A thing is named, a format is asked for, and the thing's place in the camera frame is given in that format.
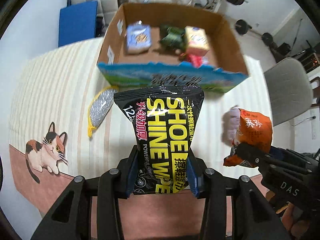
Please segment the right hand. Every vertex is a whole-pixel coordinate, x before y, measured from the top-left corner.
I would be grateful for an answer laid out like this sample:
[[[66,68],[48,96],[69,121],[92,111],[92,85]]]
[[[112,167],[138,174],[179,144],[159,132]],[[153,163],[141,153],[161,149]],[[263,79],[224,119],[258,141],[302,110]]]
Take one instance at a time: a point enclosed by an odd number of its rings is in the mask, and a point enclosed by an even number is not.
[[[297,221],[294,218],[295,206],[291,203],[288,204],[281,221],[285,229],[293,236],[293,239],[301,239],[302,236],[307,232],[310,226],[310,222],[307,220]]]

